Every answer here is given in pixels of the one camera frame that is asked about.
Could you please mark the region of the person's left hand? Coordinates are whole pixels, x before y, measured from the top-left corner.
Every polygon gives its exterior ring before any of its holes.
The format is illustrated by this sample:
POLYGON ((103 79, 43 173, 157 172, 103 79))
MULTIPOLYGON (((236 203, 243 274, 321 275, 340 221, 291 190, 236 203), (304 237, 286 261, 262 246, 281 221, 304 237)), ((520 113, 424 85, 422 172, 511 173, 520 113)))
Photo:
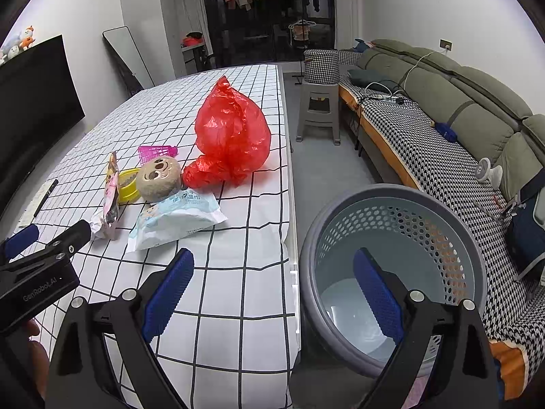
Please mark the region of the person's left hand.
POLYGON ((49 375, 50 360, 42 344, 34 340, 40 334, 40 329, 35 319, 29 320, 25 325, 28 335, 30 359, 32 363, 32 376, 37 391, 45 398, 49 375))

